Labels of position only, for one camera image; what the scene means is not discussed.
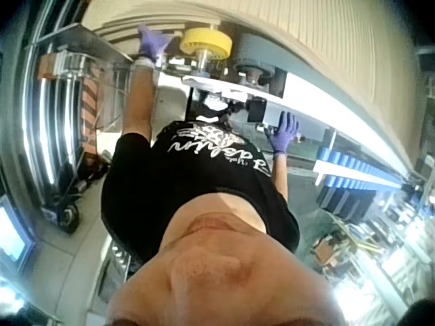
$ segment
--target roller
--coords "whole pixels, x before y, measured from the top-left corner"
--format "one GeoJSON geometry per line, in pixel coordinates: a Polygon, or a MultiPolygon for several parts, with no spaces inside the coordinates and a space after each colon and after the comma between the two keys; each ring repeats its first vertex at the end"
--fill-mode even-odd
{"type": "Polygon", "coordinates": [[[261,88],[260,78],[271,78],[275,74],[275,58],[271,55],[278,46],[262,37],[241,34],[233,54],[233,67],[246,78],[241,83],[261,88]]]}
{"type": "Polygon", "coordinates": [[[195,55],[198,61],[196,75],[203,77],[209,77],[208,61],[227,59],[231,54],[231,47],[232,40],[227,34],[205,27],[187,30],[179,45],[182,52],[195,55]]]}

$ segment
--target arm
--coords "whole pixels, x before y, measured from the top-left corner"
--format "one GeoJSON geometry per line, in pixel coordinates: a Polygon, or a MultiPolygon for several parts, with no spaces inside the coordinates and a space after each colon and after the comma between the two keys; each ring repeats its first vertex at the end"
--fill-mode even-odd
{"type": "Polygon", "coordinates": [[[153,71],[137,65],[131,75],[122,134],[136,133],[150,141],[154,91],[153,71]]]}
{"type": "Polygon", "coordinates": [[[153,80],[154,63],[169,39],[149,30],[144,24],[139,26],[138,30],[141,39],[140,58],[134,63],[131,73],[122,134],[136,133],[150,141],[151,113],[156,90],[153,80]]]}
{"type": "Polygon", "coordinates": [[[275,184],[277,191],[287,201],[287,158],[283,153],[273,156],[272,182],[275,184]]]}
{"type": "Polygon", "coordinates": [[[273,149],[272,182],[285,200],[288,200],[287,150],[298,129],[296,117],[282,111],[276,131],[272,134],[270,130],[265,130],[273,149]]]}

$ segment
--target caster wheel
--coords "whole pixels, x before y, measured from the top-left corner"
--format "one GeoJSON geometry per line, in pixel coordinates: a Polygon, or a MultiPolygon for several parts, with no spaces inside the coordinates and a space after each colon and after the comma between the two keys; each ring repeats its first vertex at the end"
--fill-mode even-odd
{"type": "Polygon", "coordinates": [[[79,211],[74,204],[68,204],[58,213],[58,227],[65,233],[72,234],[79,226],[79,211]]]}
{"type": "Polygon", "coordinates": [[[179,48],[192,55],[199,50],[207,50],[209,59],[224,60],[231,54],[232,40],[227,34],[204,27],[189,29],[184,33],[179,48]]]}

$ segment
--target hand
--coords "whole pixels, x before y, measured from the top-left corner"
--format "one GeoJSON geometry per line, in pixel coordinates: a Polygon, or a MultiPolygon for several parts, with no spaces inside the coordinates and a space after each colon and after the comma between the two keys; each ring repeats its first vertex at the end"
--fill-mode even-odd
{"type": "Polygon", "coordinates": [[[293,141],[299,129],[299,122],[296,117],[290,112],[281,112],[279,117],[278,129],[273,134],[269,129],[265,129],[265,133],[269,143],[273,148],[273,153],[287,153],[289,144],[293,141]]]}
{"type": "Polygon", "coordinates": [[[170,39],[161,32],[151,31],[145,24],[137,28],[141,39],[139,54],[156,62],[157,56],[168,46],[170,39]]]}

